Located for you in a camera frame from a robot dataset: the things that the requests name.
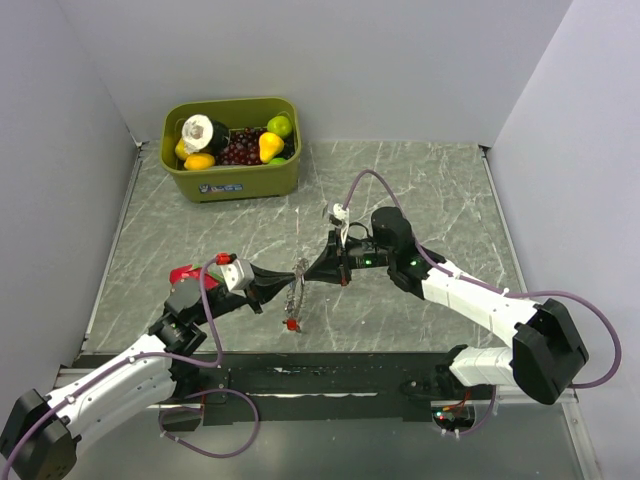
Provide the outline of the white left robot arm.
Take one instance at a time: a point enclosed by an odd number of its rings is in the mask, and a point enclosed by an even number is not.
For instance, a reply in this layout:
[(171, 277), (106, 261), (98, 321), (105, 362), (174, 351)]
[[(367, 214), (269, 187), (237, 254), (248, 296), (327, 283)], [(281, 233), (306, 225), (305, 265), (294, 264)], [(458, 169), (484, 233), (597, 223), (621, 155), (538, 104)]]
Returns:
[(218, 369), (194, 358), (206, 335), (202, 324), (243, 306), (261, 313), (281, 290), (300, 283), (293, 272), (274, 272), (233, 259), (212, 285), (202, 267), (194, 277), (176, 279), (163, 311), (148, 331), (107, 363), (46, 395), (32, 389), (14, 404), (1, 435), (6, 463), (2, 478), (61, 479), (77, 461), (81, 443), (105, 434), (145, 408), (196, 395), (198, 374)]

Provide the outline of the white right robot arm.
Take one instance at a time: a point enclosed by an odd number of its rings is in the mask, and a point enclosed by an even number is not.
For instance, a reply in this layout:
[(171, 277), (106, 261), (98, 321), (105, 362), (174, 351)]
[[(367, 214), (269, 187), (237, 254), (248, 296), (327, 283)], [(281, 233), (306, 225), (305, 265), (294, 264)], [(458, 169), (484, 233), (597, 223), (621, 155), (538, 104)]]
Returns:
[(476, 385), (517, 386), (551, 405), (586, 365), (587, 349), (562, 303), (510, 298), (481, 286), (445, 257), (417, 247), (397, 207), (376, 210), (370, 236), (361, 239), (348, 234), (347, 209), (331, 203), (326, 211), (333, 227), (305, 280), (346, 286), (355, 270), (383, 268), (403, 292), (447, 307), (502, 341), (500, 347), (450, 350), (436, 376), (444, 396), (459, 398)]

